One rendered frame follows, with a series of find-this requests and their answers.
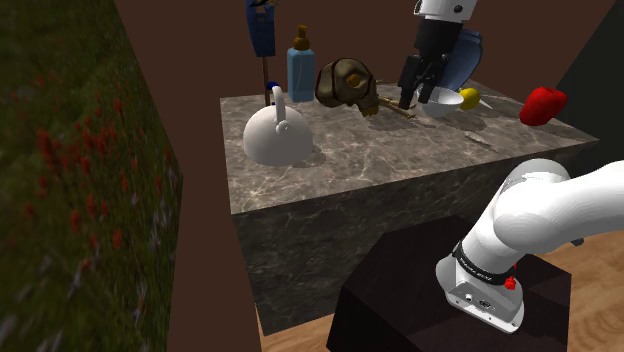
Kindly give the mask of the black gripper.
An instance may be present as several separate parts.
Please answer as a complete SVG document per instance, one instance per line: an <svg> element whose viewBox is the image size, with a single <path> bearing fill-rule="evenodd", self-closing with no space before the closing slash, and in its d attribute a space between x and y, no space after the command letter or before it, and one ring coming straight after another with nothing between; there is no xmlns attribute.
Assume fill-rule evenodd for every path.
<svg viewBox="0 0 624 352"><path fill-rule="evenodd" d="M434 19L420 21L414 47L418 55L409 55L404 63L397 85L401 88L398 106L408 110L416 90L419 66L429 65L423 73L418 102L427 104L433 89L438 85L447 65L448 55L453 50L462 23Z"/></svg>

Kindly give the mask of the white bowl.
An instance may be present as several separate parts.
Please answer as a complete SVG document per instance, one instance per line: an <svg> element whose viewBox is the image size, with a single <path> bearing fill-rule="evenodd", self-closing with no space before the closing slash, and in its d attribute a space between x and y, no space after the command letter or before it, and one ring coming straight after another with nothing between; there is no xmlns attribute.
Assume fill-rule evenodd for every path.
<svg viewBox="0 0 624 352"><path fill-rule="evenodd" d="M464 98L456 91L443 87L435 87L427 103L420 104L423 112L432 118L439 118L456 110L464 102Z"/></svg>

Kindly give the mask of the brown stick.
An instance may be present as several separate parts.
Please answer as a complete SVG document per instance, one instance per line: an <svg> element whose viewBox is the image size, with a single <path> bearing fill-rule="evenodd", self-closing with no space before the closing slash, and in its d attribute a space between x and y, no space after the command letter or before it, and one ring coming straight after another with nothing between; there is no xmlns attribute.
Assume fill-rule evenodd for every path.
<svg viewBox="0 0 624 352"><path fill-rule="evenodd" d="M408 110L401 109L394 100L392 100L392 99L390 99L388 97L379 96L378 100L379 100L379 103L380 103L381 106L383 106L383 107L385 107L385 108L387 108L387 109L389 109L389 110L391 110L391 111L393 111L395 113L398 113L398 114L402 115L406 119L415 119L416 118L416 116L414 114L411 114Z"/></svg>

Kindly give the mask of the blue curved plate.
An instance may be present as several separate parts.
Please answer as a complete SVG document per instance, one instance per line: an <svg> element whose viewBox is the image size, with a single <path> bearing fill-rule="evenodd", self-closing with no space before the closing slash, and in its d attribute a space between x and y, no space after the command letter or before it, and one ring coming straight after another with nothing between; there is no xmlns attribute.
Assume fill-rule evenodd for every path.
<svg viewBox="0 0 624 352"><path fill-rule="evenodd" d="M483 37L480 32L463 29L449 54L444 74L438 84L458 91L471 77L483 55Z"/></svg>

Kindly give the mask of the yellow lemon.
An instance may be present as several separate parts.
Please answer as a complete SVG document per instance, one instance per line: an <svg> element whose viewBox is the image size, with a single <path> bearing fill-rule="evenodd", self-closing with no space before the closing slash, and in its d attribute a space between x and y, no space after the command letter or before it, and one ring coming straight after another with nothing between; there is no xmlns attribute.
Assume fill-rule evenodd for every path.
<svg viewBox="0 0 624 352"><path fill-rule="evenodd" d="M481 95L475 88L461 88L458 93L463 97L463 102L460 105L462 110L474 109L480 103Z"/></svg>

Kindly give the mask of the olive brown leather cap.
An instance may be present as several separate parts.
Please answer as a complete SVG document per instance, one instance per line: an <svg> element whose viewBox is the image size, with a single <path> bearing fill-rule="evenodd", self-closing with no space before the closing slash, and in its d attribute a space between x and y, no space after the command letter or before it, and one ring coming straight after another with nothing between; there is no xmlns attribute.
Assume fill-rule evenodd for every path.
<svg viewBox="0 0 624 352"><path fill-rule="evenodd" d="M359 60L341 58L318 73L315 97L328 108L356 105L363 117L378 113L380 100L373 74Z"/></svg>

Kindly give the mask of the blue bottle with brown pump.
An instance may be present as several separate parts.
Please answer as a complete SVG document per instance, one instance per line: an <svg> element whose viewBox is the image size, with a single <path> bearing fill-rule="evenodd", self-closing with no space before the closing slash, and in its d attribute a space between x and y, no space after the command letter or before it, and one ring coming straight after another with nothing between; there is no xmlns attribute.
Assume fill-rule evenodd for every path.
<svg viewBox="0 0 624 352"><path fill-rule="evenodd" d="M293 46L287 51L288 95L295 102L315 98L316 55L311 50L307 26L299 25Z"/></svg>

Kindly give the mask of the red bell pepper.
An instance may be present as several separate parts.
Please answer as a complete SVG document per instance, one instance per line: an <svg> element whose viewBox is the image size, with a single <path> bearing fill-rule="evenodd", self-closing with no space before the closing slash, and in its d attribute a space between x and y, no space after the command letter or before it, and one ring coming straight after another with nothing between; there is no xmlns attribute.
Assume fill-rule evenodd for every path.
<svg viewBox="0 0 624 352"><path fill-rule="evenodd" d="M547 124L567 104L568 96L559 90L539 87L531 92L519 113L520 121L528 126Z"/></svg>

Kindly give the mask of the white dome kettle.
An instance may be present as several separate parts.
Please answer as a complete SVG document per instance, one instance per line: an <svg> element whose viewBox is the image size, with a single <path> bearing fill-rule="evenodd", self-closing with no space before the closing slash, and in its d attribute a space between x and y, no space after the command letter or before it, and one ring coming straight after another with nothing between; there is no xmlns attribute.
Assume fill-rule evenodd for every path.
<svg viewBox="0 0 624 352"><path fill-rule="evenodd" d="M274 104L255 112L243 131L246 156L266 166L289 166L305 160L314 147L306 118L286 105L279 85L271 87Z"/></svg>

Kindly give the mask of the blue cloth on pole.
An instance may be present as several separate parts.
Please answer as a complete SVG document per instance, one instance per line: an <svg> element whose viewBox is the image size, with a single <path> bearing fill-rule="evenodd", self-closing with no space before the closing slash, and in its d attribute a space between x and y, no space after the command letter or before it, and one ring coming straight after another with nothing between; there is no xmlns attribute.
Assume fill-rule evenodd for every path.
<svg viewBox="0 0 624 352"><path fill-rule="evenodd" d="M265 105L271 105L268 58L275 55L275 8L277 0L245 0L250 41L262 64Z"/></svg>

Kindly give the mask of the dark robot stand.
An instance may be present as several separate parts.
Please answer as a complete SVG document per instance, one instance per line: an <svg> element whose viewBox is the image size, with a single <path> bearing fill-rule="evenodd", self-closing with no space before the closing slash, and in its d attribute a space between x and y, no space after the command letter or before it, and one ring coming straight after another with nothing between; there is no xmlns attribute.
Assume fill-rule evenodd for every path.
<svg viewBox="0 0 624 352"><path fill-rule="evenodd" d="M571 276L539 257L519 263L525 317L513 334L447 302L435 265L470 228L451 216L383 235L342 286L330 352L567 352Z"/></svg>

